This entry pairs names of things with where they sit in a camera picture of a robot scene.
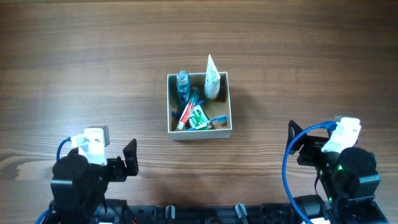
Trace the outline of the teal toothpaste tube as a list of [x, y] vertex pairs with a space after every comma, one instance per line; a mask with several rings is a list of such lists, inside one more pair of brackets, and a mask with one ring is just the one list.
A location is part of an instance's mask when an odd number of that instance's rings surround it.
[[195, 88], [189, 102], [187, 103], [187, 105], [178, 121], [178, 125], [177, 125], [178, 130], [182, 130], [183, 127], [185, 126], [186, 122], [188, 121], [188, 119], [192, 113], [195, 103], [199, 99], [199, 96], [200, 96], [200, 91], [198, 88]]

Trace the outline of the blue white toothbrush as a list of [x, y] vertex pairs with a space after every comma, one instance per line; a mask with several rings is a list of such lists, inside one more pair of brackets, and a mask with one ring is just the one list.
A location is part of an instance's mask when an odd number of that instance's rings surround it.
[[199, 129], [201, 129], [201, 128], [207, 127], [209, 124], [212, 124], [212, 123], [215, 122], [215, 121], [216, 121], [217, 123], [225, 123], [225, 122], [227, 122], [227, 120], [228, 120], [228, 116], [227, 116], [226, 114], [225, 114], [225, 115], [221, 115], [221, 116], [218, 116], [218, 117], [215, 117], [215, 118], [209, 120], [209, 121], [208, 121], [207, 123], [205, 123], [205, 124], [201, 124], [201, 125], [199, 125], [199, 126], [197, 126], [197, 127], [187, 129], [187, 131], [196, 131], [196, 130], [199, 130]]

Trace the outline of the green white soap packet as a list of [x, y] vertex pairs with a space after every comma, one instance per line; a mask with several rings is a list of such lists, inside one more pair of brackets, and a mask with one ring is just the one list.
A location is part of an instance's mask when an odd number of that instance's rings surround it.
[[189, 125], [191, 129], [194, 130], [209, 130], [213, 129], [207, 115], [204, 113], [200, 105], [193, 107], [193, 111], [189, 118]]

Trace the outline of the blue mouthwash bottle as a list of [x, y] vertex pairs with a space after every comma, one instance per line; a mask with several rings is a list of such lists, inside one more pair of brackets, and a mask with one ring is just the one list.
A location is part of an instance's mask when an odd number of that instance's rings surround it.
[[190, 77], [186, 71], [179, 71], [177, 73], [177, 95], [180, 107], [186, 107], [190, 99]]

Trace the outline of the white lotion tube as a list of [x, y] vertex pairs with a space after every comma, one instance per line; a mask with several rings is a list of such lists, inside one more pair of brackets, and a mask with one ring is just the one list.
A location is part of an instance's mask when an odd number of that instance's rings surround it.
[[208, 63], [205, 77], [205, 96], [209, 99], [215, 99], [220, 92], [221, 76], [211, 57], [208, 56]]

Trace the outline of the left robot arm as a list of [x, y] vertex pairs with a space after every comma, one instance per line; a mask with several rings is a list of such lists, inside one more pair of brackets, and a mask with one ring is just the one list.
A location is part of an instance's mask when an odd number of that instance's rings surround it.
[[123, 149], [124, 157], [90, 163], [74, 147], [53, 165], [53, 200], [37, 223], [301, 223], [288, 203], [247, 207], [129, 206], [126, 200], [106, 199], [111, 182], [136, 176], [137, 141]]

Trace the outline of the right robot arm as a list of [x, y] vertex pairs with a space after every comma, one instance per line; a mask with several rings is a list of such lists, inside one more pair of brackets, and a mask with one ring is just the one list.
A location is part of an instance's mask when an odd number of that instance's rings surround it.
[[373, 153], [359, 147], [341, 152], [322, 152], [327, 138], [304, 135], [293, 146], [299, 151], [297, 162], [317, 171], [327, 202], [316, 195], [296, 197], [302, 213], [312, 222], [324, 218], [330, 223], [387, 223], [374, 201], [380, 183]]

